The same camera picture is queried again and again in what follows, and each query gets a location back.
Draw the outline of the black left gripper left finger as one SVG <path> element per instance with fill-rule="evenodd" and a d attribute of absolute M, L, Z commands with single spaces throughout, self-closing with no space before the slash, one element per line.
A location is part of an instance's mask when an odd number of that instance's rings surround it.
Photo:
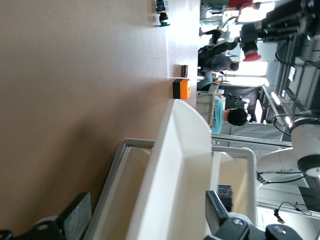
<path fill-rule="evenodd" d="M 2 240 L 79 240 L 92 217 L 91 194 L 79 193 L 54 220 L 43 220 L 27 232 L 14 236 L 1 230 Z"/>

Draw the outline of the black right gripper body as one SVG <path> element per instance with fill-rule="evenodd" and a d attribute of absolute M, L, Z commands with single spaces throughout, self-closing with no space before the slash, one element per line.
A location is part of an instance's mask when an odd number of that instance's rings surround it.
<path fill-rule="evenodd" d="M 302 0 L 301 7 L 306 21 L 305 34 L 308 40 L 320 39 L 320 1 Z"/>

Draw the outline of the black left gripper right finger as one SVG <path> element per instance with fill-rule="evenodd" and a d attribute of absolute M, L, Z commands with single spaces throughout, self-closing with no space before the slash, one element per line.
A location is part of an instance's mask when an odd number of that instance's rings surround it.
<path fill-rule="evenodd" d="M 282 205 L 273 210 L 277 224 L 269 224 L 260 230 L 246 216 L 230 216 L 214 190 L 205 193 L 205 218 L 210 230 L 206 240 L 301 240 L 302 237 L 291 227 L 285 225 L 280 217 Z"/>

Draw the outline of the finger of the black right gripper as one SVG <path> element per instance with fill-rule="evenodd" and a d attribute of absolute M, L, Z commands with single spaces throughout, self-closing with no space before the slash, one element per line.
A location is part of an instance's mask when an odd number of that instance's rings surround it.
<path fill-rule="evenodd" d="M 306 31 L 306 14 L 296 12 L 289 15 L 269 12 L 261 21 L 259 38 L 264 42 L 276 42 L 301 36 Z"/>

